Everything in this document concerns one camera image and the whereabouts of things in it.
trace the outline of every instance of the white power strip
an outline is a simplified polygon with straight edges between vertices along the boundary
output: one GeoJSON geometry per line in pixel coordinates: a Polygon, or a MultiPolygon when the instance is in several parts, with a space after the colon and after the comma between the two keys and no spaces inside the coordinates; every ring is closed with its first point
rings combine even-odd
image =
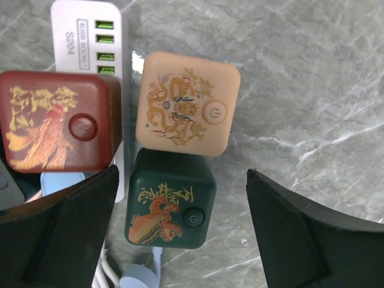
{"type": "Polygon", "coordinates": [[[120,81],[123,142],[111,163],[120,172],[119,202],[124,198],[130,174],[128,22],[109,2],[56,0],[50,12],[56,71],[110,74],[120,81]]]}

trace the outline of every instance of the marble surface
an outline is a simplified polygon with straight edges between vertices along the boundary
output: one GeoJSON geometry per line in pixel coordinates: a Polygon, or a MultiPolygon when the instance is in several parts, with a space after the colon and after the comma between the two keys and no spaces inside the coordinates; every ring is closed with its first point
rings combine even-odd
{"type": "MultiPolygon", "coordinates": [[[[340,212],[384,218],[384,20],[381,0],[114,0],[131,25],[132,111],[143,58],[165,50],[234,63],[242,74],[207,241],[165,249],[162,287],[266,287],[245,194],[248,168],[340,212]]],[[[0,71],[54,70],[52,0],[0,0],[0,71]]],[[[123,236],[124,269],[148,249],[123,236]]]]}

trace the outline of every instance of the green usb port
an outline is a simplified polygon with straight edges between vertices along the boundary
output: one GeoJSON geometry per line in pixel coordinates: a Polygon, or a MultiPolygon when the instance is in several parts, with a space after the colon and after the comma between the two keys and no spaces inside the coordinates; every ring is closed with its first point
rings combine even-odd
{"type": "Polygon", "coordinates": [[[97,59],[101,61],[114,61],[115,54],[114,53],[97,53],[97,59]]]}
{"type": "Polygon", "coordinates": [[[97,71],[100,74],[114,74],[115,68],[113,66],[98,66],[97,71]]]}
{"type": "Polygon", "coordinates": [[[113,22],[112,21],[96,21],[96,28],[113,30],[113,22]]]}
{"type": "Polygon", "coordinates": [[[97,43],[107,43],[112,44],[115,42],[115,36],[113,35],[96,35],[97,43]]]}

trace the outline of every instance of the round button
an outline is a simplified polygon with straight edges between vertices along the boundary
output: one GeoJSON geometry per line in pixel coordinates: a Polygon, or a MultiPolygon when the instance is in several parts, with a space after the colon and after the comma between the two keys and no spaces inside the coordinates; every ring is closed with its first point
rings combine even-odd
{"type": "Polygon", "coordinates": [[[90,141],[96,136],[97,125],[88,115],[75,115],[70,120],[69,129],[77,140],[90,141]]]}
{"type": "Polygon", "coordinates": [[[190,208],[184,213],[184,223],[190,227],[197,227],[204,221],[204,213],[199,208],[190,208]]]}
{"type": "Polygon", "coordinates": [[[220,124],[227,116],[227,107],[223,102],[212,100],[205,105],[203,116],[210,124],[220,124]]]}

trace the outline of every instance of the dark green box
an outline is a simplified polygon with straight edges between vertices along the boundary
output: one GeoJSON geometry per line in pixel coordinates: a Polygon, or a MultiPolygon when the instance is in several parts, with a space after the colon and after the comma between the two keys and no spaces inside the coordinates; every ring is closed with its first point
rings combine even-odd
{"type": "Polygon", "coordinates": [[[203,156],[143,148],[130,178],[125,237],[135,245],[199,248],[215,194],[203,156]]]}

